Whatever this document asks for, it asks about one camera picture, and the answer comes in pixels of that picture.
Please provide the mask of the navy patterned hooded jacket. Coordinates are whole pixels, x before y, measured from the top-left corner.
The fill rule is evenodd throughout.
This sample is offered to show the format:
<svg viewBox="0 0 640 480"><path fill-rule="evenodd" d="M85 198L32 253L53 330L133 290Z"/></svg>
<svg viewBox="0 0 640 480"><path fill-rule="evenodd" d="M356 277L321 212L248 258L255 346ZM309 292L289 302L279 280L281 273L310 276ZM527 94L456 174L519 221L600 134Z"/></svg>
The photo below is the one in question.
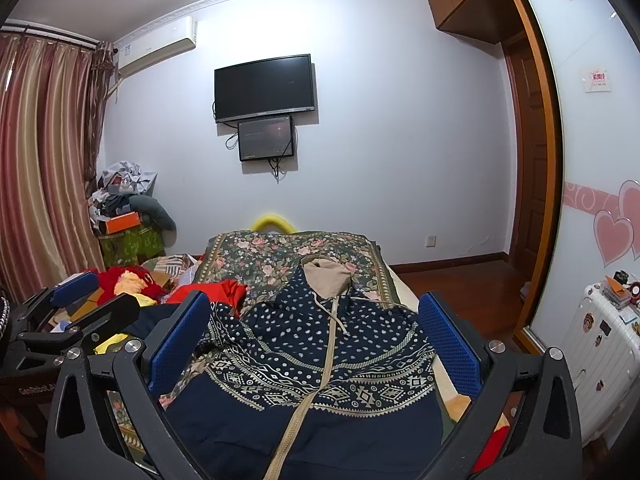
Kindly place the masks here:
<svg viewBox="0 0 640 480"><path fill-rule="evenodd" d="M166 416L214 479L414 479L451 428L434 357L414 312L307 257L273 300L213 305Z"/></svg>

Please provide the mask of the yellow garment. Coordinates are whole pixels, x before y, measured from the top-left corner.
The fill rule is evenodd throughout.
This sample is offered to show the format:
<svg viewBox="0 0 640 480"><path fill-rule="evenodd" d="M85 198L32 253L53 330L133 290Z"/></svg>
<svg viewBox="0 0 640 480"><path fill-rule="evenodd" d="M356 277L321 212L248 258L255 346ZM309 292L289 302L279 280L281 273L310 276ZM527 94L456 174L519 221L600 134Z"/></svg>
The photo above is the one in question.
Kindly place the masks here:
<svg viewBox="0 0 640 480"><path fill-rule="evenodd" d="M134 294L133 292L128 292L128 296L134 297L141 309L152 307L157 304L156 300L142 294ZM128 334L115 334L114 336L111 336L111 338L108 338L106 341L102 342L102 344L96 346L96 348L94 348L94 353L104 354L108 351L109 348L116 347L118 344L122 344L128 337Z"/></svg>

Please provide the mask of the green storage box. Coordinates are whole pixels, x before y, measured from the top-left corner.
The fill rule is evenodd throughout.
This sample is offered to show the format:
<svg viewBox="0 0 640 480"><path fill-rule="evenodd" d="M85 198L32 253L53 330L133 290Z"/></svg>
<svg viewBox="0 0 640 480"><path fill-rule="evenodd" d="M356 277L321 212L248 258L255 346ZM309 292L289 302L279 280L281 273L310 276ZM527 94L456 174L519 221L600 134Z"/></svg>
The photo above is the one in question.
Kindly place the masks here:
<svg viewBox="0 0 640 480"><path fill-rule="evenodd" d="M155 226L136 226L98 237L104 264L136 266L146 260L165 255L162 234Z"/></svg>

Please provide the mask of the patchwork pillow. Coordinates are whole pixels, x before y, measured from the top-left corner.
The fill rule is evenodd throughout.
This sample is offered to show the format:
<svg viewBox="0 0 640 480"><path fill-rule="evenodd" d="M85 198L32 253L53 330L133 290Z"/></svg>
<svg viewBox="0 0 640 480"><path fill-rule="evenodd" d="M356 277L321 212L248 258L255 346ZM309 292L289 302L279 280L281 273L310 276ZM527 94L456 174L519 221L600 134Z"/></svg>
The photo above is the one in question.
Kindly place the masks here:
<svg viewBox="0 0 640 480"><path fill-rule="evenodd" d="M187 285L194 282L200 264L197 258L181 254L151 258L142 266L150 272L168 274L178 285Z"/></svg>

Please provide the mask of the red folded garment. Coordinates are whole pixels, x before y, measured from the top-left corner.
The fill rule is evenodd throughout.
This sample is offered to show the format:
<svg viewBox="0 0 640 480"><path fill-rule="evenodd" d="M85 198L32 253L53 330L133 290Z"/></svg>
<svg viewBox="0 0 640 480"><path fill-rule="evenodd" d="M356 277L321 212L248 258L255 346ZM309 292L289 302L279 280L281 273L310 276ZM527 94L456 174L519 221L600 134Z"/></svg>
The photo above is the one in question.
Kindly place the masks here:
<svg viewBox="0 0 640 480"><path fill-rule="evenodd" d="M226 304L235 318L241 316L247 286L235 280L216 283L194 283L178 286L166 299L168 304L180 304L190 292L202 292L213 304Z"/></svg>

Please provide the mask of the orange box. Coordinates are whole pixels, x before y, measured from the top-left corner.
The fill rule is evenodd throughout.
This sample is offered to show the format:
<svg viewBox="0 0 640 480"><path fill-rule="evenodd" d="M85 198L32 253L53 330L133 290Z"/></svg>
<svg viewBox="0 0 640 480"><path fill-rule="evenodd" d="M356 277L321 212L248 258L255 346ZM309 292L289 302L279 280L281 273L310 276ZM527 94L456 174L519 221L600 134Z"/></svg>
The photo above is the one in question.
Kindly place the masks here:
<svg viewBox="0 0 640 480"><path fill-rule="evenodd" d="M140 226L141 219L137 211L128 212L128 214L120 214L119 216L109 218L104 222L104 231L111 235L128 229Z"/></svg>

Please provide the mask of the pile of clutter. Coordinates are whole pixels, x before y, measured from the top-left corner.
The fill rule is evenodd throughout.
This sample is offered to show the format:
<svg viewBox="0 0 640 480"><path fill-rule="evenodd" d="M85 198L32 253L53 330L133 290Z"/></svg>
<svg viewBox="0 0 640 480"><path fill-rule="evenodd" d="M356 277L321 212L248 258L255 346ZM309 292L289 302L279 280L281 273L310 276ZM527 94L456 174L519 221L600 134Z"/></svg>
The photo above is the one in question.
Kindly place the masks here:
<svg viewBox="0 0 640 480"><path fill-rule="evenodd" d="M121 160L102 171L98 188L88 199L89 217L97 229L101 223L132 211L130 197L151 196L157 173L144 171L135 162Z"/></svg>

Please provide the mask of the white suitcase with stickers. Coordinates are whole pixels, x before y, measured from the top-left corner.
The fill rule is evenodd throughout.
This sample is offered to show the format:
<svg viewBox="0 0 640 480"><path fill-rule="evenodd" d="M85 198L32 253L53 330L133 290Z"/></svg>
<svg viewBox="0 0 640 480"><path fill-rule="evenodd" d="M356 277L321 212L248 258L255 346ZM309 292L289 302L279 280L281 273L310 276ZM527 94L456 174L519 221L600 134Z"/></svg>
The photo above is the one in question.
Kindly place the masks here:
<svg viewBox="0 0 640 480"><path fill-rule="evenodd" d="M600 437L639 377L639 310L620 307L602 283L589 285L561 350L572 378L582 442Z"/></svg>

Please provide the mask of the striped pink curtain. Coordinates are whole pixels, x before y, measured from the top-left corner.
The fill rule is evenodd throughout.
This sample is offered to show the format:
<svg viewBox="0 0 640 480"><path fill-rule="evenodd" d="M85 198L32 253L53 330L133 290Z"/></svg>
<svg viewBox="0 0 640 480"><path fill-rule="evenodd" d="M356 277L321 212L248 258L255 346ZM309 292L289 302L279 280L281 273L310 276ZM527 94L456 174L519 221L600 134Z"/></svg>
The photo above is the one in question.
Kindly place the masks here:
<svg viewBox="0 0 640 480"><path fill-rule="evenodd" d="M1 36L1 286L22 301L103 259L89 216L114 49Z"/></svg>

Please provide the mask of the brown wooden door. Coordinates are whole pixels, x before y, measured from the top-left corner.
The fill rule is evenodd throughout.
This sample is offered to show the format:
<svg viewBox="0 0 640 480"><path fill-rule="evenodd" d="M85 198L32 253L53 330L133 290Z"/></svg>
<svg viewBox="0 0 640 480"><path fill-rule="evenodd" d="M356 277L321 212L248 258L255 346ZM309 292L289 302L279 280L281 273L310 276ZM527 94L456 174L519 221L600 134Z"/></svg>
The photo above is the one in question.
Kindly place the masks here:
<svg viewBox="0 0 640 480"><path fill-rule="evenodd" d="M516 125L518 180L511 242L511 264L523 278L533 277L544 226L547 186L547 136L538 70L528 39L506 45Z"/></svg>

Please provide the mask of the white air conditioner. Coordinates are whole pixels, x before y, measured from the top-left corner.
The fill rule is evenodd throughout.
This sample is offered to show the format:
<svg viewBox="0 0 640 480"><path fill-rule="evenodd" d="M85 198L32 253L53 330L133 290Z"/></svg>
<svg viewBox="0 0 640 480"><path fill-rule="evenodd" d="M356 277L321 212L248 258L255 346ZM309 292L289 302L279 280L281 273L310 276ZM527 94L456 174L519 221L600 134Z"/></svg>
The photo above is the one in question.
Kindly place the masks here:
<svg viewBox="0 0 640 480"><path fill-rule="evenodd" d="M196 21L185 16L119 47L118 73L127 78L195 48Z"/></svg>

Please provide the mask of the white sliding wardrobe door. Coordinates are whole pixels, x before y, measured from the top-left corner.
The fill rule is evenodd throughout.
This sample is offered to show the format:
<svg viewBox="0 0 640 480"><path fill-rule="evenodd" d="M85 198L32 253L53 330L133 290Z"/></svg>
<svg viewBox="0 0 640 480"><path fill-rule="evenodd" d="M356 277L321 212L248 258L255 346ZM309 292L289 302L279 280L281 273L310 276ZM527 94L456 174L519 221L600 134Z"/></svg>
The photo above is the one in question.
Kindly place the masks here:
<svg viewBox="0 0 640 480"><path fill-rule="evenodd" d="M585 287L639 276L639 50L608 0L528 0L560 106L563 197L530 329L560 344Z"/></svg>

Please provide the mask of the wooden overhead cabinet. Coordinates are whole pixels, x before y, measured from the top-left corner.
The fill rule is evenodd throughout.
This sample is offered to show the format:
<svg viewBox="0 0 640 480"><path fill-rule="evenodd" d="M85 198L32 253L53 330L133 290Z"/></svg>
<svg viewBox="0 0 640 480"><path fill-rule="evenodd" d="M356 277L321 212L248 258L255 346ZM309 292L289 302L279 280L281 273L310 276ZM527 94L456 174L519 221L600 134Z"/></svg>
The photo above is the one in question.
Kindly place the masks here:
<svg viewBox="0 0 640 480"><path fill-rule="evenodd" d="M427 0L435 26L448 34L498 44L524 29L514 0Z"/></svg>

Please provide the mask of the small black wall monitor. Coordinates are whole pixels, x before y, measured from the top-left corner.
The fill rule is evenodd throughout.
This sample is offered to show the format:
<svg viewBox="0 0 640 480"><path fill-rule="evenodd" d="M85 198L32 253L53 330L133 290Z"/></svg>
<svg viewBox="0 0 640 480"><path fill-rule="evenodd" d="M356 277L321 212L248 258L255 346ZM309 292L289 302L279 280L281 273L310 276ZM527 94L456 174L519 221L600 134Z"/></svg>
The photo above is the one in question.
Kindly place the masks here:
<svg viewBox="0 0 640 480"><path fill-rule="evenodd" d="M241 162L293 156L295 141L292 117L274 116L240 122L238 149Z"/></svg>

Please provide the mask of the black wall television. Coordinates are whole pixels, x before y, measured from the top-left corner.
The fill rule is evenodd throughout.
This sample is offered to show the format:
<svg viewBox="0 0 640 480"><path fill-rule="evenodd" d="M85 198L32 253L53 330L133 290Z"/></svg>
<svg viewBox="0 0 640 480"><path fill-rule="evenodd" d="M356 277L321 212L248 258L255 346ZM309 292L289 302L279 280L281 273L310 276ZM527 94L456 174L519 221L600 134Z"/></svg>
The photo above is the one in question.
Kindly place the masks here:
<svg viewBox="0 0 640 480"><path fill-rule="evenodd" d="M214 71L216 122L311 112L315 108L309 54L265 58Z"/></svg>

